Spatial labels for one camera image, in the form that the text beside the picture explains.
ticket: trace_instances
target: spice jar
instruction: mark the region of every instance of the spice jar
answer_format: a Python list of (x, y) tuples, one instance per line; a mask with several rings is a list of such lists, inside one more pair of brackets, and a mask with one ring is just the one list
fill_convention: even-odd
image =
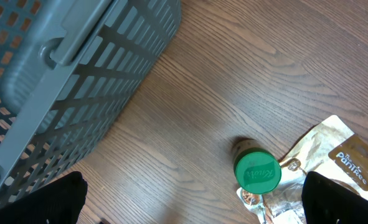
[(281, 180), (281, 167), (254, 139), (240, 141), (233, 148), (234, 171), (239, 185), (252, 194), (271, 192)]

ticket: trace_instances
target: green lid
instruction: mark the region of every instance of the green lid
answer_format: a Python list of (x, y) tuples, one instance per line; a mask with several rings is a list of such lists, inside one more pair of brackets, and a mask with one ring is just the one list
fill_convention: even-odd
[(235, 175), (239, 185), (246, 191), (265, 194), (279, 184), (281, 167), (267, 152), (246, 150), (240, 153), (235, 161)]

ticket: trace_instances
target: laundry basket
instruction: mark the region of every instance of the laundry basket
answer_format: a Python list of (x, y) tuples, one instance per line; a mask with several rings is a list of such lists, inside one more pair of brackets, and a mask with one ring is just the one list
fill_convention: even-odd
[(180, 20), (179, 0), (0, 0), (0, 208), (94, 150)]

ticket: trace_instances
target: food package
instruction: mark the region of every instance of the food package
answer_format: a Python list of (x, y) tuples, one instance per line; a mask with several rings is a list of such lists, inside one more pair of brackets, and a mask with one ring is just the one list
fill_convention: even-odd
[(316, 171), (368, 200), (368, 145), (336, 115), (310, 130), (280, 162), (278, 187), (263, 195), (237, 195), (260, 223), (306, 223), (301, 193), (309, 171)]

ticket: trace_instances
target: wooden table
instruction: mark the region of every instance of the wooden table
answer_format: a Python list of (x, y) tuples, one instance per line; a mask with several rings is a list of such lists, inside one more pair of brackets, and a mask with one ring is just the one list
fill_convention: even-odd
[(281, 158), (337, 114), (368, 143), (368, 1), (183, 0), (177, 36), (98, 149), (80, 223), (258, 223), (240, 137)]

